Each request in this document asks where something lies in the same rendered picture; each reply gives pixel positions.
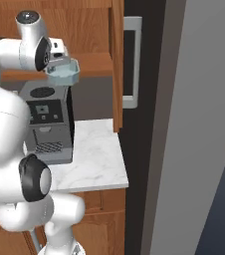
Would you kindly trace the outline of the wooden drawer front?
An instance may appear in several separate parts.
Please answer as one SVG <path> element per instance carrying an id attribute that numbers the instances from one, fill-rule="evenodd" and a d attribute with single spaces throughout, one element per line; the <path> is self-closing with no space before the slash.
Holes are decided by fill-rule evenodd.
<path id="1" fill-rule="evenodd" d="M 76 192 L 85 201 L 86 213 L 109 213 L 125 210 L 125 189 Z"/>

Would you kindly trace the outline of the grey coffee machine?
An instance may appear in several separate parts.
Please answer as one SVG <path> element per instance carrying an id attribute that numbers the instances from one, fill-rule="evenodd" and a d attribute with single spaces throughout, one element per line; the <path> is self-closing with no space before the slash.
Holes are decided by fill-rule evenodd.
<path id="1" fill-rule="evenodd" d="M 54 87 L 42 80 L 29 81 L 20 97 L 31 112 L 27 151 L 47 164 L 71 163 L 75 136 L 71 89 Z"/>

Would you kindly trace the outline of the pale blue tupperware container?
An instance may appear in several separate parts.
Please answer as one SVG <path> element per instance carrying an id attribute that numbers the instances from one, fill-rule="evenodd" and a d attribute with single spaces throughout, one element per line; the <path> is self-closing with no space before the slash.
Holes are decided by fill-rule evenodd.
<path id="1" fill-rule="evenodd" d="M 48 83 L 71 87 L 79 81 L 80 66 L 76 59 L 50 64 L 46 69 Z"/>

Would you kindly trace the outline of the grey fridge side panel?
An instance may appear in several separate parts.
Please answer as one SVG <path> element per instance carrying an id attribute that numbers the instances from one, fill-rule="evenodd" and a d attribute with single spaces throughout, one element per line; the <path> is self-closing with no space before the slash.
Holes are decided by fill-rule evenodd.
<path id="1" fill-rule="evenodd" d="M 194 255 L 225 167 L 225 0 L 167 0 L 140 255 Z"/>

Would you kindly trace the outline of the wooden base cabinet door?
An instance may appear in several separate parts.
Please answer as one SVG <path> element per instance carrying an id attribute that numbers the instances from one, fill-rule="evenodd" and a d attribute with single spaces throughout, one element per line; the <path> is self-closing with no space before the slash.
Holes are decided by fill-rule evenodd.
<path id="1" fill-rule="evenodd" d="M 87 255 L 124 255 L 125 212 L 87 214 L 73 226 Z"/>

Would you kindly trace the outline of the wooden wall cabinet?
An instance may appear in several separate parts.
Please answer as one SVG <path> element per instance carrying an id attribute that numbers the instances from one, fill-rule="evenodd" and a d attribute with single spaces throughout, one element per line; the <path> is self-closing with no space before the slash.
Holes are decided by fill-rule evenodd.
<path id="1" fill-rule="evenodd" d="M 15 17 L 22 10 L 35 10 L 49 36 L 61 38 L 79 61 L 83 77 L 110 76 L 111 6 L 110 0 L 0 0 L 0 36 L 18 39 Z"/>

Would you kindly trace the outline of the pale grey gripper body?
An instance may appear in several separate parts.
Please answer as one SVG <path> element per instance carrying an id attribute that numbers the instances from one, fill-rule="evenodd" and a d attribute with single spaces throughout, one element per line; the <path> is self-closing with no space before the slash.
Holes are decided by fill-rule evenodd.
<path id="1" fill-rule="evenodd" d="M 54 72 L 58 67 L 68 65 L 71 63 L 71 59 L 68 56 L 59 58 L 52 58 L 46 68 L 47 72 Z"/>

